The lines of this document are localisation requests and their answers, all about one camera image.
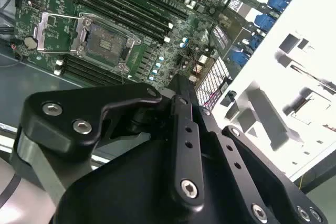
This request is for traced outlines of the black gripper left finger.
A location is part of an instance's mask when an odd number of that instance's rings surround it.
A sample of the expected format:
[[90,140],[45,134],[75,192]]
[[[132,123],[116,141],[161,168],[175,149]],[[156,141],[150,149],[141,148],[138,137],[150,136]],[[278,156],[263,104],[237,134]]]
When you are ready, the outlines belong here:
[[176,74],[162,91],[132,83],[34,93],[24,102],[17,154],[57,204],[70,185],[91,171],[95,148],[143,135],[162,138],[171,143],[173,199],[202,205],[200,135],[190,84]]

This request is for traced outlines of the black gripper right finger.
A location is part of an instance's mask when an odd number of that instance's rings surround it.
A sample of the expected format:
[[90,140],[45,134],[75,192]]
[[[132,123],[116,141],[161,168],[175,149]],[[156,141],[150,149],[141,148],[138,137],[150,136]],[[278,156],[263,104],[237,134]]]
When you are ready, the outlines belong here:
[[239,129],[219,128],[188,88],[205,175],[201,223],[327,223],[327,218]]

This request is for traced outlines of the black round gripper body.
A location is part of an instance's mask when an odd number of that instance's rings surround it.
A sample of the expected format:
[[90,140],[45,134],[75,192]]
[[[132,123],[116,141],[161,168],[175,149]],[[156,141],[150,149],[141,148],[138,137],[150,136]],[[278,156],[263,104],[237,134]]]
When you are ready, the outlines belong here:
[[170,145],[150,141],[76,181],[63,195],[54,223],[249,223],[214,133],[202,133],[200,143],[205,189],[200,212],[173,199]]

